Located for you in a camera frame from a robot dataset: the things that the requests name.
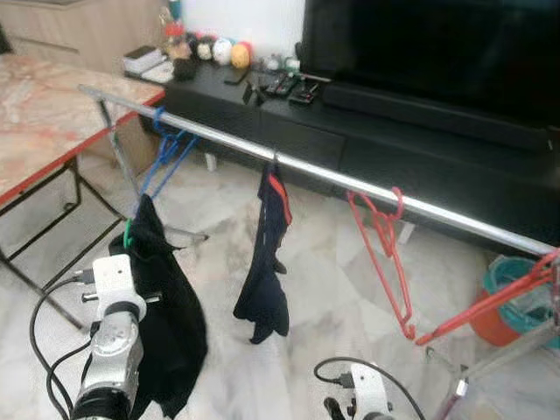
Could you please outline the red plastic hanger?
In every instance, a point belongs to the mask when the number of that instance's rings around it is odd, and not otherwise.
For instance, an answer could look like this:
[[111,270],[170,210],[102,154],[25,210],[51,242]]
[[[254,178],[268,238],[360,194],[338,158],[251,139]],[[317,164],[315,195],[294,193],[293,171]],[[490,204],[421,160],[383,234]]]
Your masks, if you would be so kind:
[[547,255],[541,256],[527,275],[521,276],[514,283],[500,289],[499,292],[493,293],[489,297],[484,297],[479,303],[471,305],[465,311],[444,321],[443,324],[438,325],[433,331],[425,333],[419,339],[413,340],[413,344],[417,347],[424,347],[424,345],[431,343],[431,341],[440,339],[440,337],[447,335],[447,333],[456,331],[460,326],[468,324],[469,321],[476,319],[481,313],[496,311],[500,305],[506,304],[513,298],[524,295],[524,293],[532,291],[532,289],[540,287],[540,285],[553,283],[556,279],[555,262],[558,256],[560,256],[560,249],[553,249]]
[[[367,195],[361,192],[346,192],[346,200],[351,209],[353,220],[359,229],[360,237],[363,240],[369,260],[372,261],[377,277],[381,283],[381,287],[388,297],[388,302],[395,313],[397,324],[399,324],[405,339],[412,341],[416,339],[416,325],[412,323],[413,305],[410,297],[410,285],[407,272],[404,271],[403,260],[397,252],[397,235],[395,223],[403,217],[405,205],[404,195],[399,188],[393,187],[392,193],[395,194],[396,205],[393,213],[381,212],[379,208],[372,203]],[[377,240],[381,244],[381,257],[379,252],[375,251],[375,245],[369,240],[367,225],[361,217],[359,209],[360,201],[364,201],[369,211],[369,220],[372,221],[372,228],[376,232]],[[393,263],[397,285],[389,284],[387,272],[382,267],[382,261]]]

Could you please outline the black garment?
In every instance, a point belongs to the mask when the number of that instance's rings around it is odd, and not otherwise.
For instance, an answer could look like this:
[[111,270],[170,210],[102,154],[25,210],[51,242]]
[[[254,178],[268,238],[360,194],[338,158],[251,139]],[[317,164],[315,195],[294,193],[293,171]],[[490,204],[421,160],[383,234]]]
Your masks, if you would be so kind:
[[207,321],[199,296],[165,239],[151,196],[140,197],[136,217],[129,225],[129,244],[120,234],[109,244],[112,255],[128,255],[136,292],[159,293],[140,321],[143,359],[129,420],[139,420],[151,403],[164,417],[175,417],[188,403],[207,358]]

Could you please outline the blue plastic hanger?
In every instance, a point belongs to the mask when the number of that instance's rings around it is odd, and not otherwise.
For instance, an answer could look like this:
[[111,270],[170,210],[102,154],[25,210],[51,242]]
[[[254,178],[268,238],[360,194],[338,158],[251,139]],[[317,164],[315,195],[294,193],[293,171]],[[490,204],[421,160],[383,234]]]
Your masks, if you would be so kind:
[[[156,160],[153,161],[151,168],[145,173],[143,184],[140,188],[140,193],[147,193],[153,200],[163,191],[164,185],[171,180],[171,176],[179,168],[181,163],[183,163],[185,156],[192,151],[193,146],[198,143],[200,139],[199,136],[187,131],[187,129],[180,129],[175,135],[169,132],[168,129],[164,129],[163,125],[161,125],[164,112],[165,107],[159,107],[152,117],[153,128],[155,128],[157,134],[160,135],[160,144],[159,147],[157,147]],[[149,192],[153,176],[155,176],[164,165],[169,165],[171,168],[165,172],[163,180],[156,185],[155,191]]]

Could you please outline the red hanger black hook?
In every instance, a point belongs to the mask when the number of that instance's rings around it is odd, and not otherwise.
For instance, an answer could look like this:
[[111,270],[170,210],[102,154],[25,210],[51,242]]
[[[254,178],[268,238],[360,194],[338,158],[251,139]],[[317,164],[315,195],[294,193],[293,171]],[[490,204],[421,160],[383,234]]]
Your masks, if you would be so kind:
[[281,209],[283,209],[284,224],[288,227],[292,222],[291,204],[289,204],[289,195],[285,191],[284,182],[280,179],[279,164],[276,157],[273,157],[271,163],[269,163],[265,179],[268,181],[269,188],[272,189],[272,192],[275,193],[280,201]]

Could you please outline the navy garment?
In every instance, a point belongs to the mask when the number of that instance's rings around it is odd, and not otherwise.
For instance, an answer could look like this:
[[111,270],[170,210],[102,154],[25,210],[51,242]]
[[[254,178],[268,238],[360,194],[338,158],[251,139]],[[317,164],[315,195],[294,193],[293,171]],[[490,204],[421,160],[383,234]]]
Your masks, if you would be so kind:
[[268,184],[268,167],[269,164],[266,164],[257,189],[261,205],[257,216],[255,248],[247,279],[233,311],[236,319],[255,324],[253,336],[249,339],[249,343],[255,345],[263,343],[272,333],[285,337],[291,330],[287,296],[277,277],[287,272],[277,260],[277,250],[283,245],[288,227],[284,224],[280,201]]

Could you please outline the orange bin with green bag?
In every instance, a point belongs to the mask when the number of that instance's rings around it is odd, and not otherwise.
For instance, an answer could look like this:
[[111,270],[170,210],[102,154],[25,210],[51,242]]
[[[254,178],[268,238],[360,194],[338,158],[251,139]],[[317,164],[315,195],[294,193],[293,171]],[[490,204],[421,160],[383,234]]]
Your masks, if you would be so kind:
[[[479,301],[515,283],[521,276],[527,275],[533,265],[535,261],[527,257],[496,257],[481,278]],[[482,312],[469,321],[469,325],[480,339],[493,347],[507,347],[524,333],[529,333],[544,323],[551,323],[555,320],[555,315],[551,285],[547,283],[523,295],[512,297],[507,303],[491,311]]]

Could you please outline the silver metal clothes rack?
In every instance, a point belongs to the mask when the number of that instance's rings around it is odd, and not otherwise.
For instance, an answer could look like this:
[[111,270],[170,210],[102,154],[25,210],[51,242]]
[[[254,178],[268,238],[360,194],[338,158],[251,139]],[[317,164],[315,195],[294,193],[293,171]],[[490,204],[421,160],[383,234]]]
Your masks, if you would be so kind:
[[[105,125],[107,125],[109,130],[115,129],[117,125],[115,121],[109,119],[107,103],[111,102],[128,109],[131,113],[136,113],[136,115],[149,117],[154,123],[164,121],[165,124],[172,127],[177,127],[185,132],[192,133],[192,135],[204,137],[204,139],[211,141],[211,143],[223,144],[224,147],[233,149],[233,151],[239,151],[244,153],[244,155],[260,158],[265,161],[275,161],[278,165],[284,165],[284,167],[292,171],[303,172],[305,175],[316,177],[316,179],[323,180],[326,183],[339,186],[345,189],[345,191],[364,193],[364,195],[373,197],[373,199],[387,201],[389,204],[396,203],[398,207],[407,209],[407,211],[420,215],[424,219],[439,221],[439,223],[444,224],[446,227],[459,229],[459,231],[467,232],[469,235],[484,237],[484,239],[492,242],[499,242],[500,244],[507,245],[507,247],[528,253],[528,255],[539,256],[545,264],[543,282],[548,283],[549,280],[556,279],[557,270],[550,260],[555,256],[559,256],[559,248],[550,247],[550,245],[543,243],[543,241],[536,241],[531,239],[531,237],[509,232],[507,229],[492,227],[492,225],[484,223],[484,221],[471,219],[471,217],[465,216],[462,213],[455,213],[451,209],[444,209],[419,199],[410,199],[410,197],[404,196],[402,193],[390,192],[379,185],[369,184],[367,181],[361,181],[344,175],[344,173],[329,171],[329,169],[320,167],[320,165],[301,160],[299,157],[289,156],[287,153],[280,153],[276,150],[265,148],[263,145],[251,143],[249,140],[229,135],[219,129],[209,128],[207,125],[193,122],[178,115],[166,115],[153,107],[148,107],[148,105],[137,104],[135,101],[123,99],[123,97],[103,92],[95,87],[80,84],[79,90],[96,101],[100,107]],[[496,353],[492,353],[487,359],[479,361],[473,367],[460,369],[455,383],[452,384],[448,395],[441,402],[439,411],[436,415],[431,416],[430,420],[448,420],[448,417],[455,411],[457,405],[462,403],[465,397],[468,396],[471,381],[480,379],[480,377],[488,375],[488,372],[492,371],[492,369],[507,364],[509,361],[520,359],[521,356],[535,351],[539,347],[546,347],[552,340],[557,339],[560,339],[560,329],[555,318],[552,321],[545,321],[545,323],[539,325],[539,327],[531,332],[524,333],[519,339],[513,341],[512,344],[497,349]]]

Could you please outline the black tv cabinet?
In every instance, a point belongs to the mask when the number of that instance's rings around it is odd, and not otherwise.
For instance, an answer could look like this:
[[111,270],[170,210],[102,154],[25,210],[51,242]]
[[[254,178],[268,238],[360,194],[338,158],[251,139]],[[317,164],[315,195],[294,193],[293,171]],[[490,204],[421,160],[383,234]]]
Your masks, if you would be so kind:
[[164,84],[168,115],[260,145],[262,157],[203,139],[199,151],[259,171],[292,157],[421,200],[550,247],[560,245],[559,156],[347,109],[244,99],[229,71],[200,64],[190,80]]

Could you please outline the small black tray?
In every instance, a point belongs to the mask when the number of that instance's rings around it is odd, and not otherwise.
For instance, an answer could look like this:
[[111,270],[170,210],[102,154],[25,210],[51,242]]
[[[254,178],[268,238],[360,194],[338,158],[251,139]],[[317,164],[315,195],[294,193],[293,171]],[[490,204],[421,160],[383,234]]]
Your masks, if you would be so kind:
[[314,79],[301,79],[288,96],[288,102],[309,107],[316,97],[319,96],[321,83]]

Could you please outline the black folded stand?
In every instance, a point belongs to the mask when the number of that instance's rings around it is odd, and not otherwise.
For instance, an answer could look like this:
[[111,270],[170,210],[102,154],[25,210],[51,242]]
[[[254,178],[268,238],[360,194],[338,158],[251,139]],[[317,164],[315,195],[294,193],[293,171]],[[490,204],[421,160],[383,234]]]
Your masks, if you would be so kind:
[[245,81],[244,91],[241,93],[241,103],[247,107],[261,107],[267,101],[267,88],[253,81]]

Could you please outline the black phone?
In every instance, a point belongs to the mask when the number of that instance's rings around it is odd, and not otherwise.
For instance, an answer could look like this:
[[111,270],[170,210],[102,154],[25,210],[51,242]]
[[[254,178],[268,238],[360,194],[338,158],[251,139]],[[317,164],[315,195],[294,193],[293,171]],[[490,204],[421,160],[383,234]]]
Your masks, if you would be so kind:
[[248,68],[233,68],[231,72],[227,74],[227,77],[223,80],[224,84],[229,85],[230,87],[236,87],[245,80],[245,77],[248,76],[249,69]]

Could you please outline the small black pouch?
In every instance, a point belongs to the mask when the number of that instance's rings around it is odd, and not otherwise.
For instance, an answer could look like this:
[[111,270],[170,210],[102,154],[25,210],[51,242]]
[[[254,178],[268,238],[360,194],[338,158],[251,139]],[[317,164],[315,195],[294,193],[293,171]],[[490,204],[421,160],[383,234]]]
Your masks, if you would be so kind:
[[172,78],[174,81],[191,81],[199,72],[200,63],[193,59],[174,59]]

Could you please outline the white blue round doll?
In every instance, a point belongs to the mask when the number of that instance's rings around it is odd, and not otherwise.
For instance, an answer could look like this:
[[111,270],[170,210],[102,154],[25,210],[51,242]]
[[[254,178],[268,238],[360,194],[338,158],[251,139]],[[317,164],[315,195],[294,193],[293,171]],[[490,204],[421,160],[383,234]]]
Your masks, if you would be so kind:
[[220,67],[228,67],[232,60],[232,49],[235,44],[228,38],[217,38],[212,43],[213,61]]

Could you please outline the black flat television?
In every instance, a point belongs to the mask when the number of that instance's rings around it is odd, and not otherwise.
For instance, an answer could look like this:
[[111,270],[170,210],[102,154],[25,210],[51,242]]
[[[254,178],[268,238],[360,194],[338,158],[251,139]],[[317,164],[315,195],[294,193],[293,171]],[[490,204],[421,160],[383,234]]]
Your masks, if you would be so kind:
[[479,109],[559,120],[559,0],[305,0],[304,71]]

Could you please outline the flat white box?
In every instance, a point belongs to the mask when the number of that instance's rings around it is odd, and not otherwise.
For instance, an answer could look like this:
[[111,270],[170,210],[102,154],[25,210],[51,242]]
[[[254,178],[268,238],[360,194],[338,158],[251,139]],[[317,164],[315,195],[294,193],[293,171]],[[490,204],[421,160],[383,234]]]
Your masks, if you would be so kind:
[[175,66],[173,66],[172,61],[164,61],[164,63],[141,73],[140,79],[157,84],[167,84],[168,81],[173,80],[173,71],[175,71]]

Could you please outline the black white-faced round doll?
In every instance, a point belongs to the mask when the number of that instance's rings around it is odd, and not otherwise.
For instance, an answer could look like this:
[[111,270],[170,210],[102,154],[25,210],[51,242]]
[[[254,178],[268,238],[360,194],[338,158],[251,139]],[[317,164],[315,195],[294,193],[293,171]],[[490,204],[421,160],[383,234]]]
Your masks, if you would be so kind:
[[216,37],[213,35],[205,35],[197,37],[196,43],[193,44],[193,56],[197,60],[209,61],[214,59],[214,44]]

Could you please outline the white box device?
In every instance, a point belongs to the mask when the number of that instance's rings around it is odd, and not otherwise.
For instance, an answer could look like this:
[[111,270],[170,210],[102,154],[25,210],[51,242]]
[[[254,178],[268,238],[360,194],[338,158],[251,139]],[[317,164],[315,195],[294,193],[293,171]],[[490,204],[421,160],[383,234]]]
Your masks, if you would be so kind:
[[164,52],[154,45],[140,45],[122,56],[122,68],[128,74],[142,74],[167,60]]

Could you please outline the blue gold trophy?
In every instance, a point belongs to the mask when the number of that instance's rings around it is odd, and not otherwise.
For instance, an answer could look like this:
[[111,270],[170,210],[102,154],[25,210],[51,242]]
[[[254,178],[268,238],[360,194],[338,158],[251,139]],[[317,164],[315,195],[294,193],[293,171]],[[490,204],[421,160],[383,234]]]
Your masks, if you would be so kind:
[[183,0],[165,0],[163,10],[161,10],[161,21],[163,25],[178,25],[184,27],[183,21]]

